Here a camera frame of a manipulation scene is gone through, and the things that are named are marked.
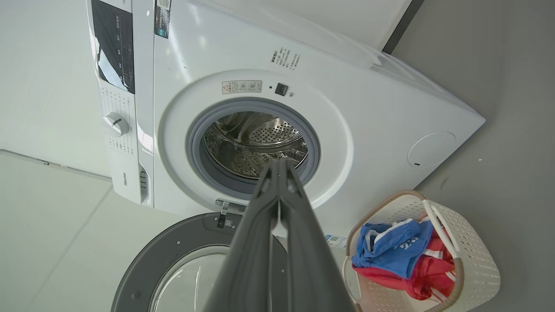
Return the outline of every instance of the display screen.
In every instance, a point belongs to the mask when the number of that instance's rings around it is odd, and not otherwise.
[[[92,11],[101,79],[135,94],[132,14],[100,0]]]

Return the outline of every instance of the clothes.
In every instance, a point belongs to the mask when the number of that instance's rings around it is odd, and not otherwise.
[[[425,255],[426,253],[441,257],[435,258]],[[404,290],[417,300],[432,298],[439,302],[445,301],[453,290],[456,278],[453,258],[435,230],[425,253],[419,258],[409,279],[378,268],[356,268],[354,265],[353,268],[376,284]]]
[[[428,217],[419,223],[407,219],[393,226],[365,224],[352,263],[357,268],[379,268],[408,279],[426,249],[432,230]]]

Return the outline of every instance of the white panel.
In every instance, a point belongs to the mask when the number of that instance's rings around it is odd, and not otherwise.
[[[129,264],[156,235],[181,220],[110,192],[29,312],[110,311]]]
[[[111,183],[2,151],[0,177],[0,310],[23,312]]]
[[[85,3],[2,4],[0,147],[109,176]]]

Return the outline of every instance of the blue and white sticker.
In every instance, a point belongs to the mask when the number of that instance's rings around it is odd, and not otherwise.
[[[347,247],[347,239],[345,237],[326,235],[327,245],[330,247],[345,248]]]

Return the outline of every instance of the gray floor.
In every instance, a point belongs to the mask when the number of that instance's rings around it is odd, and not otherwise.
[[[487,118],[418,190],[475,227],[501,272],[477,311],[554,311],[555,2],[425,0],[393,52]]]

